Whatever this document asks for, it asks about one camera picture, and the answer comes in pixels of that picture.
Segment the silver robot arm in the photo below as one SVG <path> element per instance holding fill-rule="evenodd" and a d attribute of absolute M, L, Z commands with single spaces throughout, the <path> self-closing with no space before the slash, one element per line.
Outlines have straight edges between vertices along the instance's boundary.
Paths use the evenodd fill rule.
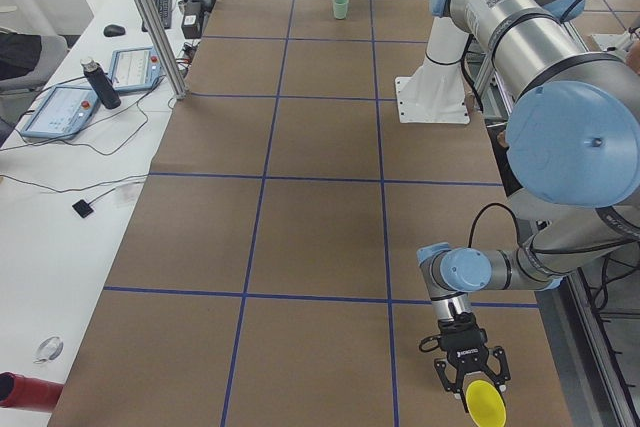
<path fill-rule="evenodd" d="M 501 426 L 510 378 L 469 296 L 557 287 L 581 266 L 639 238 L 639 78 L 619 58 L 584 52 L 562 23 L 578 0 L 430 0 L 437 20 L 472 36 L 509 91 L 508 162 L 523 192 L 568 213 L 511 251 L 417 253 L 439 332 L 421 343 L 445 391 L 479 426 Z"/>

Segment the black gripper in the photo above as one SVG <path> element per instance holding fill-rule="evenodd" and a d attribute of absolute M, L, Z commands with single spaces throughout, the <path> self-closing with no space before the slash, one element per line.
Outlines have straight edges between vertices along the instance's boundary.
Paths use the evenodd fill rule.
<path fill-rule="evenodd" d="M 446 354 L 446 358 L 434 360 L 434 368 L 446 392 L 460 400 L 465 412 L 468 411 L 464 393 L 465 376 L 471 373 L 488 370 L 487 335 L 477 324 L 476 317 L 471 312 L 463 312 L 454 316 L 453 320 L 439 320 L 440 337 L 438 347 Z M 498 371 L 489 369 L 488 377 L 500 395 L 506 392 L 510 381 L 510 369 L 506 351 L 502 346 L 489 348 L 489 357 L 498 363 Z M 446 369 L 454 371 L 451 380 Z"/>

